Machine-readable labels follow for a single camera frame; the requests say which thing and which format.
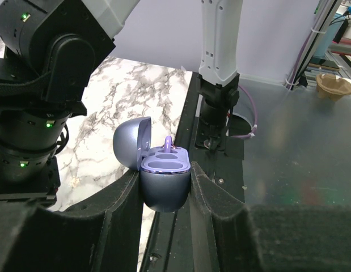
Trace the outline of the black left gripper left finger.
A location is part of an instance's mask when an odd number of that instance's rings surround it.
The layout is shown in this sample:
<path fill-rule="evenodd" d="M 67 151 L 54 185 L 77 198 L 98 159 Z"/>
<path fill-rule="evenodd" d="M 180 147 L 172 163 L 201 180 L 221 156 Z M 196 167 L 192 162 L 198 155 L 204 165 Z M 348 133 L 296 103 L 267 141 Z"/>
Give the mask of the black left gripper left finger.
<path fill-rule="evenodd" d="M 142 210 L 137 171 L 63 212 L 0 204 L 0 271 L 136 271 Z"/>

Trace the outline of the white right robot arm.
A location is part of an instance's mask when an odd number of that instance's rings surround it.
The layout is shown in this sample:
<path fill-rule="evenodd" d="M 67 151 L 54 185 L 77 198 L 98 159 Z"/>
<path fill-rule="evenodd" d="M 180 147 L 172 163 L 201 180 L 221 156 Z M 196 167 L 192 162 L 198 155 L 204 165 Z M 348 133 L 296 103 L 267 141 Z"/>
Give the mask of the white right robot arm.
<path fill-rule="evenodd" d="M 3 1 L 0 4 L 0 201 L 56 201 L 56 155 L 67 120 L 85 116 L 90 76 L 114 50 L 137 1 Z M 202 1 L 203 97 L 209 151 L 224 143 L 239 99 L 236 46 L 242 1 Z"/>

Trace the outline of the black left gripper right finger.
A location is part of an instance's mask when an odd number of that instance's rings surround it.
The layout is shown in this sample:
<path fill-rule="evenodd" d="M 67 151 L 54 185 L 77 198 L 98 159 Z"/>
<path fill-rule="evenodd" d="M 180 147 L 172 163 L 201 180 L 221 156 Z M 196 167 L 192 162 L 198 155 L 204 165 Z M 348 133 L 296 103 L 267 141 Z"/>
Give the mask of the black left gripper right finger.
<path fill-rule="evenodd" d="M 351 271 L 351 208 L 247 206 L 191 164 L 195 271 Z"/>

